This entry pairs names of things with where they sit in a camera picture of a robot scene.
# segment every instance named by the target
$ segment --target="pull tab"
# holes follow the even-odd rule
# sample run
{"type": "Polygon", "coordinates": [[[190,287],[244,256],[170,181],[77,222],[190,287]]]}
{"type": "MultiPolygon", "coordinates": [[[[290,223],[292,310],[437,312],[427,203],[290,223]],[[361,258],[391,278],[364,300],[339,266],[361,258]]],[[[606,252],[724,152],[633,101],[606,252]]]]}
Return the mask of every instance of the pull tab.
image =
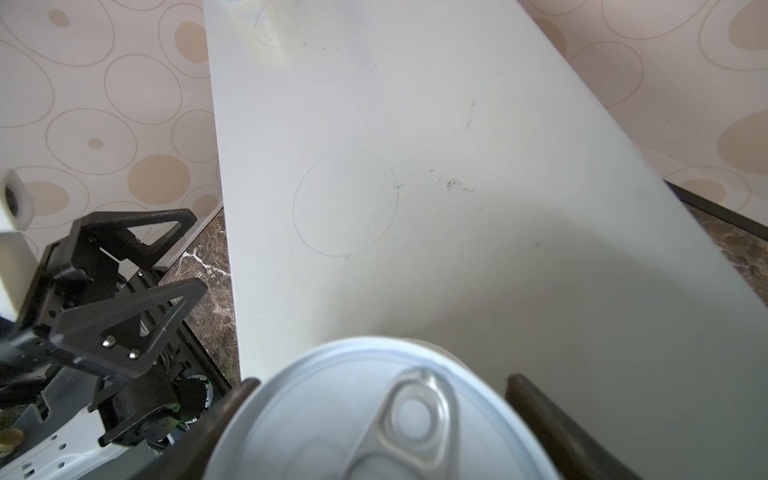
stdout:
{"type": "Polygon", "coordinates": [[[428,369],[395,378],[343,478],[443,480],[455,469],[458,401],[451,385],[428,369]]]}

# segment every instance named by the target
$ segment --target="metal bolt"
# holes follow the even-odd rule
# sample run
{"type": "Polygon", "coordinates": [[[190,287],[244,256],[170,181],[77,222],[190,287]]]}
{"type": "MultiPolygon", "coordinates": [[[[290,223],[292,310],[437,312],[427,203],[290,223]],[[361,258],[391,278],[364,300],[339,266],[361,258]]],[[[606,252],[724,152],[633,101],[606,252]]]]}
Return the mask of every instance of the metal bolt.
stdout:
{"type": "Polygon", "coordinates": [[[114,339],[114,337],[112,335],[107,335],[106,337],[104,337],[104,340],[101,342],[101,346],[110,349],[117,342],[118,341],[116,339],[114,339]]]}

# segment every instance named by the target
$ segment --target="marble floor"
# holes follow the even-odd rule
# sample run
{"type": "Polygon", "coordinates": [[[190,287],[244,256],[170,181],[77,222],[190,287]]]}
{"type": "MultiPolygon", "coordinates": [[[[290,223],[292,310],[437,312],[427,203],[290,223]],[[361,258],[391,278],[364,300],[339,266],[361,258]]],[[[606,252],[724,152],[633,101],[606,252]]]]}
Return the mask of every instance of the marble floor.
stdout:
{"type": "MultiPolygon", "coordinates": [[[[687,208],[768,304],[768,241],[701,210],[687,208]]],[[[163,283],[196,276],[208,284],[208,293],[192,310],[187,322],[224,376],[234,384],[240,381],[240,368],[229,272],[227,228],[222,210],[169,269],[163,283]]]]}

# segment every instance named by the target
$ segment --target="white countertop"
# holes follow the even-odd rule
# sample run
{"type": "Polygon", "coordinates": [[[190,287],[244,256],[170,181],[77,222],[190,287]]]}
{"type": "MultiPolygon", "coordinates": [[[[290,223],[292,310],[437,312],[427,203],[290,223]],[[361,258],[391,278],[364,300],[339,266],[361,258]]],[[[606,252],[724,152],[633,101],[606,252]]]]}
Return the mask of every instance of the white countertop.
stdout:
{"type": "Polygon", "coordinates": [[[765,472],[768,311],[517,3],[265,3],[205,1],[244,377],[424,339],[645,479],[765,472]]]}

